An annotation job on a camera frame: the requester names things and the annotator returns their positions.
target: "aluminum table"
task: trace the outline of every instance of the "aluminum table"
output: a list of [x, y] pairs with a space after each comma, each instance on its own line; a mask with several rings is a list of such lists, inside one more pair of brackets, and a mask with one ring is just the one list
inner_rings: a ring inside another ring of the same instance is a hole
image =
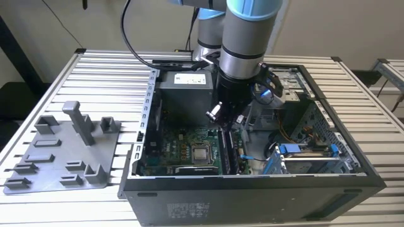
[[[152, 59], [189, 60], [188, 53], [141, 52]], [[248, 226], [404, 226], [404, 126], [341, 61], [329, 57], [266, 56], [268, 63], [301, 64], [388, 187], [332, 222]], [[125, 155], [136, 141], [149, 68], [129, 52], [86, 50], [76, 53], [18, 131], [0, 153], [0, 224], [9, 227], [140, 226], [129, 203], [117, 199]], [[77, 100], [90, 119], [113, 116], [122, 122], [104, 189], [4, 195], [10, 176], [32, 142], [33, 123], [48, 113], [68, 120], [62, 103]]]

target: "wire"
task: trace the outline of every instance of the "wire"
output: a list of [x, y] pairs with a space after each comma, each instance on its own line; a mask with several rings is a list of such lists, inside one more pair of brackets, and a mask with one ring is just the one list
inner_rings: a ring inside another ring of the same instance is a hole
[[309, 136], [304, 137], [298, 143], [301, 143]]
[[288, 137], [288, 134], [284, 130], [284, 127], [282, 127], [282, 123], [280, 121], [280, 116], [277, 114], [277, 123], [278, 123], [278, 131], [280, 131], [280, 134], [282, 135], [282, 137], [285, 138], [286, 141], [289, 141], [290, 143], [296, 143], [294, 141], [292, 141], [292, 139]]
[[396, 102], [396, 104], [393, 105], [393, 107], [392, 107], [392, 112], [396, 111], [396, 109], [397, 109], [397, 107], [398, 107], [398, 103], [400, 103], [400, 102]]
[[125, 15], [126, 15], [126, 10], [128, 10], [128, 6], [130, 4], [130, 0], [126, 0], [125, 6], [124, 6], [124, 10], [121, 12], [121, 16], [120, 16], [120, 33], [121, 33], [121, 37], [124, 39], [125, 45], [128, 47], [128, 49], [130, 50], [132, 54], [134, 55], [134, 57], [137, 58], [137, 60], [145, 64], [148, 67], [156, 69], [156, 70], [162, 70], [162, 71], [176, 71], [176, 72], [181, 72], [181, 71], [189, 71], [190, 68], [184, 68], [184, 67], [178, 67], [178, 66], [169, 66], [169, 67], [164, 67], [164, 66], [158, 66], [158, 65], [153, 65], [150, 63], [148, 63], [136, 53], [136, 51], [132, 48], [132, 45], [128, 41], [126, 38], [126, 33], [125, 33], [125, 28], [124, 28], [124, 19], [125, 19]]
[[69, 30], [66, 29], [66, 27], [62, 25], [62, 22], [60, 21], [60, 19], [58, 19], [56, 13], [53, 12], [53, 10], [52, 10], [52, 8], [50, 8], [50, 6], [46, 4], [45, 0], [41, 0], [41, 1], [42, 1], [42, 3], [45, 4], [45, 6], [48, 7], [48, 9], [50, 10], [50, 12], [52, 12], [53, 16], [56, 17], [56, 19], [57, 19], [57, 21], [58, 21], [61, 27], [62, 27], [64, 30], [70, 34], [72, 38], [76, 40], [76, 43], [77, 43], [77, 44], [80, 45], [80, 47], [82, 48], [81, 43], [78, 42], [78, 40], [76, 39], [76, 37], [73, 36], [73, 34], [69, 32]]
[[256, 160], [256, 161], [260, 161], [260, 162], [265, 162], [266, 161], [266, 160], [257, 159], [253, 156], [246, 156], [246, 155], [240, 155], [240, 158], [249, 159], [249, 160]]
[[189, 33], [188, 33], [188, 39], [186, 39], [186, 43], [185, 43], [185, 51], [186, 50], [190, 51], [190, 34], [192, 34], [193, 24], [194, 24], [198, 12], [200, 12], [200, 8], [193, 7], [193, 14], [192, 14], [192, 19], [190, 19]]
[[378, 97], [378, 96], [380, 96], [381, 90], [384, 89], [384, 86], [385, 86], [385, 84], [386, 84], [386, 82], [388, 82], [388, 81], [389, 81], [389, 80], [388, 80], [388, 79], [385, 79], [385, 82], [384, 82], [384, 84], [381, 85], [381, 88], [380, 88], [380, 91], [378, 91], [378, 93], [377, 93], [376, 97]]

